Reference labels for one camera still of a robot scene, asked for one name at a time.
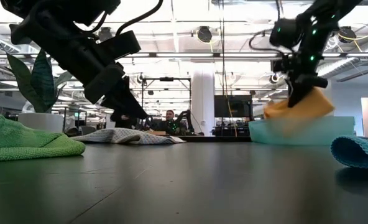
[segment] yellow cloth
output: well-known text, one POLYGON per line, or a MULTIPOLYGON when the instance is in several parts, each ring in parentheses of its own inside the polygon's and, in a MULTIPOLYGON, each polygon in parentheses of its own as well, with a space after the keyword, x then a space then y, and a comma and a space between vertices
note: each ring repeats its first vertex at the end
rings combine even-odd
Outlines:
POLYGON ((299 131, 308 121, 327 115, 334 110, 332 103, 324 96, 319 88, 314 88, 293 108, 288 107, 289 100, 269 104, 264 108, 264 118, 280 118, 274 122, 274 131, 279 131, 286 136, 299 131))

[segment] column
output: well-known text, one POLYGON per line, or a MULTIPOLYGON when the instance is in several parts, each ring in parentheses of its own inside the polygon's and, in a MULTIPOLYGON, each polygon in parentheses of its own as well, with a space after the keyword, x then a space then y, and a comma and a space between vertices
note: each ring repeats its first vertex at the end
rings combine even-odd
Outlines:
POLYGON ((194 63, 191 87, 191 120, 195 132, 203 132, 205 136, 212 136, 211 130, 214 127, 214 65, 194 63))

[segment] teal cloth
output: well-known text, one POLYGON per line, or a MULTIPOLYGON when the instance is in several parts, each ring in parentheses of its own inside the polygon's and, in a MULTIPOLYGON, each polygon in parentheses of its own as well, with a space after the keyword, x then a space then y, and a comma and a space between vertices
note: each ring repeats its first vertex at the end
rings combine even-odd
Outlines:
POLYGON ((341 136, 331 144, 333 157, 340 163, 368 169, 368 139, 355 136, 341 136))
POLYGON ((25 127, 0 115, 0 161, 77 156, 85 145, 62 133, 25 127))

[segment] blue towel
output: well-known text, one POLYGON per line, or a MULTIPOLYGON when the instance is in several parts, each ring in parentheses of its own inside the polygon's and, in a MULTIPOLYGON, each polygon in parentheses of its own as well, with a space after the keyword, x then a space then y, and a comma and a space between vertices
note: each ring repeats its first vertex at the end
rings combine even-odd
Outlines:
POLYGON ((368 139, 355 136, 341 136, 331 145, 332 155, 340 163, 368 169, 368 139))

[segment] gray cloth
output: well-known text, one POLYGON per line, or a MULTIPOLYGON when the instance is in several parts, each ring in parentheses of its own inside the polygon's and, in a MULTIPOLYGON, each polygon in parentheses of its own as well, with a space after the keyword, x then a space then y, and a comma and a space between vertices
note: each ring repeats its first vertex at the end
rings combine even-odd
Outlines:
POLYGON ((102 129, 85 136, 73 137, 72 139, 81 142, 109 142, 115 144, 130 143, 140 145, 175 144, 184 142, 180 138, 173 136, 156 136, 142 131, 126 128, 102 129))

